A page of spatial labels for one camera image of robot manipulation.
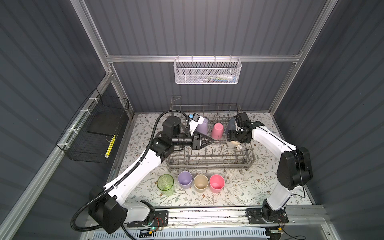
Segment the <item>pink cup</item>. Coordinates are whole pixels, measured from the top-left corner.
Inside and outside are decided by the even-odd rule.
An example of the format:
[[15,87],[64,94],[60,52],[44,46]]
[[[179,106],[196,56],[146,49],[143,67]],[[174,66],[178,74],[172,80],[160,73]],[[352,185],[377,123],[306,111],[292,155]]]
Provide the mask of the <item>pink cup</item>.
[[225,186],[225,179],[221,175],[213,175],[210,177],[210,189],[213,193],[219,193]]
[[212,138],[220,140],[223,137],[224,126],[221,123],[216,123],[212,130]]

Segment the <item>white cup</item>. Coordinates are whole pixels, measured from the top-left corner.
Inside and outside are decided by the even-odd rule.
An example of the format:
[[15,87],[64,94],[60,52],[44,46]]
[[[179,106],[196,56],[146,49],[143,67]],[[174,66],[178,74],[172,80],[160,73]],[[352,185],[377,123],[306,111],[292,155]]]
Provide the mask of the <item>white cup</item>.
[[241,151],[243,149],[242,143],[237,141],[227,141],[227,146],[230,148],[236,148],[238,151]]

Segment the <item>beige cup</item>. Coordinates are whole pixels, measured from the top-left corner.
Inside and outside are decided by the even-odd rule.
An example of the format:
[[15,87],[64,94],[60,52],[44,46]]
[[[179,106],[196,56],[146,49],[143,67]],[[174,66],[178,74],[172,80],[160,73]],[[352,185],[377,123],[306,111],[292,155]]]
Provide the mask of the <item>beige cup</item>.
[[194,178],[194,187],[198,193],[203,193],[209,186],[209,180],[205,175],[197,175]]

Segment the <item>blue transparent cup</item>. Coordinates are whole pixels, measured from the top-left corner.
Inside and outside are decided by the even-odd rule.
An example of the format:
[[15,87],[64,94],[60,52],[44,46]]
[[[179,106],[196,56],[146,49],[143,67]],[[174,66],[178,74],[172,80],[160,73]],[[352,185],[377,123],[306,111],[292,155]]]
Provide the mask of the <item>blue transparent cup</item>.
[[227,124],[227,128],[226,128],[226,135],[228,134],[228,132],[230,130],[236,130],[237,129],[237,122],[236,122],[236,119],[235,118],[231,118]]

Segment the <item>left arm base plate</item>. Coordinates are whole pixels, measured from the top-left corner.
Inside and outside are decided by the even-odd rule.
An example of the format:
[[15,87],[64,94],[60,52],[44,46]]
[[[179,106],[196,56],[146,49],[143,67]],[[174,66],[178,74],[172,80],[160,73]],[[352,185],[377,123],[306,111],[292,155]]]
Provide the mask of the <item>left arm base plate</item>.
[[144,221],[130,222],[126,226],[128,228],[149,228],[149,227],[166,227],[168,225],[169,212],[165,210],[151,211]]

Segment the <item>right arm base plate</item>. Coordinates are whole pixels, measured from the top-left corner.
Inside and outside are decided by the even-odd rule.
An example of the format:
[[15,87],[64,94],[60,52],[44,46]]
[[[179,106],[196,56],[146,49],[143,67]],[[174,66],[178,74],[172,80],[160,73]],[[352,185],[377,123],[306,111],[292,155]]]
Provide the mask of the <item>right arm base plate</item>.
[[273,211],[268,208],[248,208],[245,214],[250,224],[287,224],[288,215],[285,210]]

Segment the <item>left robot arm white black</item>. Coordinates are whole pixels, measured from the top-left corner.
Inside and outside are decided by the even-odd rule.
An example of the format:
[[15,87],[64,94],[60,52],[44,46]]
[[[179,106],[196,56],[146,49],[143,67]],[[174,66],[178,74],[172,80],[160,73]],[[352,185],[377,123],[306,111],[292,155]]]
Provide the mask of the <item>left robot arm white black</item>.
[[147,148],[131,166],[103,188],[91,191],[90,198],[96,200],[89,205],[89,215],[102,229],[111,234],[123,224],[153,221],[153,206],[145,201],[130,206],[126,204],[126,199],[153,169],[175,151],[175,147],[200,150],[214,142],[214,139],[196,130],[204,120],[204,117],[193,114],[186,117],[186,124],[183,125],[180,118],[167,117],[163,129],[159,132],[153,130]]

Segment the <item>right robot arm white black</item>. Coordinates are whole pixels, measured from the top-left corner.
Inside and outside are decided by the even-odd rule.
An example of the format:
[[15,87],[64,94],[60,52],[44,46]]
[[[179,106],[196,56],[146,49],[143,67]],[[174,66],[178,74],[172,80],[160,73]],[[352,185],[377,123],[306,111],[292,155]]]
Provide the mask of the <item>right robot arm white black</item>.
[[264,145],[279,159],[278,183],[263,202],[261,216],[266,223],[273,223],[285,213],[285,206],[297,190],[313,178],[309,150],[296,147],[271,132],[263,123],[252,122],[247,113],[234,116],[235,128],[227,131],[228,143],[249,144],[255,140]]

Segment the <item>light purple cup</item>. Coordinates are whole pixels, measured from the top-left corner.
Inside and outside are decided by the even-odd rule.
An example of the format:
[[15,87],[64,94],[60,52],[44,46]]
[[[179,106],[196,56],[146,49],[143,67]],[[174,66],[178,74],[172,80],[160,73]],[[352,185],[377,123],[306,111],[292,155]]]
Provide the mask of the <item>light purple cup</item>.
[[197,126],[196,131],[201,134],[208,135],[208,120],[204,119],[203,123]]

